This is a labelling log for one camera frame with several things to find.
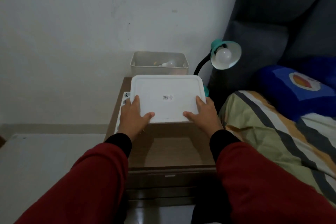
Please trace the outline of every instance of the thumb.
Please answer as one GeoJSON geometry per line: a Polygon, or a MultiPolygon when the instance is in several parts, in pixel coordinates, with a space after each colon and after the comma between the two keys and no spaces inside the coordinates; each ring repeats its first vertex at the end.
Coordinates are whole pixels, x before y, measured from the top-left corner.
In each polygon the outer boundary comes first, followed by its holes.
{"type": "Polygon", "coordinates": [[[195,121],[196,115],[193,114],[192,112],[183,112],[183,116],[188,118],[190,121],[195,121]]]}
{"type": "Polygon", "coordinates": [[[149,121],[151,120],[151,118],[153,118],[155,116],[154,112],[148,112],[146,113],[143,117],[142,120],[145,123],[145,125],[147,125],[149,123],[149,121]]]}

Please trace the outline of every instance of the teal lamp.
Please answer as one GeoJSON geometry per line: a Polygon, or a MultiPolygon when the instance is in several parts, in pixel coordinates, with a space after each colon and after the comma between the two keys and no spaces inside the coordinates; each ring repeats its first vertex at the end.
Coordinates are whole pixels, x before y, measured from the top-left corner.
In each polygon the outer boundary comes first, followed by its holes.
{"type": "MultiPolygon", "coordinates": [[[[242,56],[242,48],[239,44],[233,41],[222,41],[216,39],[211,43],[210,53],[198,64],[194,75],[198,75],[201,68],[209,60],[214,68],[225,70],[233,67],[242,56]]],[[[204,86],[205,95],[209,96],[209,90],[204,86]]]]}

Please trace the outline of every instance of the wooden nightstand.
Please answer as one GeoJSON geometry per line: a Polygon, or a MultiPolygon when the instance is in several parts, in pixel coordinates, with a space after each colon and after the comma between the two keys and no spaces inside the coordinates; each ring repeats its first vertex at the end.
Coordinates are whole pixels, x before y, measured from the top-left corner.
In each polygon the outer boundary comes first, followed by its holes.
{"type": "MultiPolygon", "coordinates": [[[[105,139],[114,133],[131,79],[124,78],[105,139]]],[[[131,207],[193,204],[198,181],[216,175],[209,140],[193,123],[148,125],[133,142],[128,162],[131,207]]]]}

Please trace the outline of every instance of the lamp shade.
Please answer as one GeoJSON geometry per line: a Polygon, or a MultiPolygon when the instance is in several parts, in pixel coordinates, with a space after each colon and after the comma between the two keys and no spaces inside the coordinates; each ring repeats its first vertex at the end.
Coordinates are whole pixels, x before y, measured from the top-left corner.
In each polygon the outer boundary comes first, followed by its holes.
{"type": "Polygon", "coordinates": [[[233,41],[216,39],[211,44],[211,64],[218,70],[233,67],[242,55],[242,48],[233,41]]]}

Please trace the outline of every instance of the hand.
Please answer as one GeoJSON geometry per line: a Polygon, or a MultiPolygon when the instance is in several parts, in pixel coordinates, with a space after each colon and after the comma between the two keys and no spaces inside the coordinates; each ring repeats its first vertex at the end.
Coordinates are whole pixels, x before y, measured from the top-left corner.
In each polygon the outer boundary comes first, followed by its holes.
{"type": "Polygon", "coordinates": [[[134,141],[137,135],[145,128],[155,113],[146,113],[143,117],[140,116],[140,99],[136,95],[133,103],[129,99],[121,107],[120,125],[118,133],[128,135],[131,141],[134,141]]]}
{"type": "Polygon", "coordinates": [[[223,125],[218,118],[213,101],[209,97],[206,100],[207,103],[204,103],[199,96],[196,96],[198,114],[183,112],[183,116],[194,122],[196,126],[211,138],[216,131],[223,129],[223,125]]]}

